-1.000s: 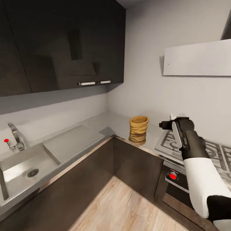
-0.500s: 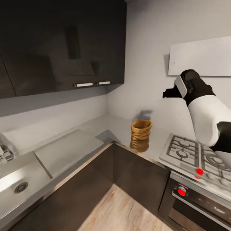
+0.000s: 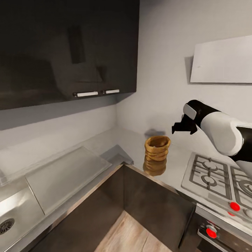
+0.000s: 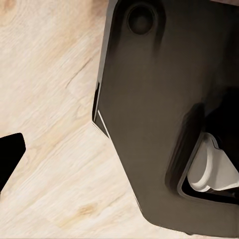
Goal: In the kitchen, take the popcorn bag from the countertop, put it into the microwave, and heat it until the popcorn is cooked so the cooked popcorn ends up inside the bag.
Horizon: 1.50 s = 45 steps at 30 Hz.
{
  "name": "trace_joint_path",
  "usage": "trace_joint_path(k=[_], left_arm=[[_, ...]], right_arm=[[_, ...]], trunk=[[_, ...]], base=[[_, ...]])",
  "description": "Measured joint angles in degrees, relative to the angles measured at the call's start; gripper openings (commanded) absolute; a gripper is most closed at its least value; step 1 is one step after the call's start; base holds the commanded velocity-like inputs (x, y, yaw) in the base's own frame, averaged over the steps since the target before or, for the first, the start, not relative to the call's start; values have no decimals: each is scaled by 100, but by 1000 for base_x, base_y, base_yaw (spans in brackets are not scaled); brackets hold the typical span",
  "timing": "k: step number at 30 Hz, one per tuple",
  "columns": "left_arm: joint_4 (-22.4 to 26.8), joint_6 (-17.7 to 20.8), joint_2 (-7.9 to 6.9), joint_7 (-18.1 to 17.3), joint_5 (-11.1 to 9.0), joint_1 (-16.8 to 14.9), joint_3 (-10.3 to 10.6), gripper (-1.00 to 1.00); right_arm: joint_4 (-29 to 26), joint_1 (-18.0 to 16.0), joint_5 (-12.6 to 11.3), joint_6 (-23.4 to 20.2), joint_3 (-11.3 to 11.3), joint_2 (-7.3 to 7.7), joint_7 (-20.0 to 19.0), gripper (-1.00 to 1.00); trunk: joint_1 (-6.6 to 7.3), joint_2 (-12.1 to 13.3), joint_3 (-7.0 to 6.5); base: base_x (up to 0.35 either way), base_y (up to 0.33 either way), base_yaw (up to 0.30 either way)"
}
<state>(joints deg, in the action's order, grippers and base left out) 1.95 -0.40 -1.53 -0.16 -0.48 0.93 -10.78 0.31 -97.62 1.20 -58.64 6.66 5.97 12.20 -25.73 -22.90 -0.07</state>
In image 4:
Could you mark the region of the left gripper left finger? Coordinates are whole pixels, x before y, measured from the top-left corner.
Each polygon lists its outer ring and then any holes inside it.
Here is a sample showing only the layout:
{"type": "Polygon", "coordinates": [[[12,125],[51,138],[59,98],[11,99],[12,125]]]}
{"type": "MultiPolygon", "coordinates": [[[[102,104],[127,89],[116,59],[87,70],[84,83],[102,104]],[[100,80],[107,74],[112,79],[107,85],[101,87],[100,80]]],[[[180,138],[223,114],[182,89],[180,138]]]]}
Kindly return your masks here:
{"type": "Polygon", "coordinates": [[[0,138],[0,192],[26,151],[21,132],[0,138]]]}

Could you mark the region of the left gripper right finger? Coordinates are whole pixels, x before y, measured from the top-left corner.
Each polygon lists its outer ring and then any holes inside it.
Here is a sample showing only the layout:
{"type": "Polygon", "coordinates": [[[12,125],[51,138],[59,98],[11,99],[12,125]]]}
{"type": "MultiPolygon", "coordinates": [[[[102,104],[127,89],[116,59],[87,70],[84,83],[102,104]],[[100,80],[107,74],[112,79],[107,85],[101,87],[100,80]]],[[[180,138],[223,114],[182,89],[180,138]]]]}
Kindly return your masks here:
{"type": "Polygon", "coordinates": [[[228,132],[224,141],[223,150],[239,172],[239,134],[228,132]]]}

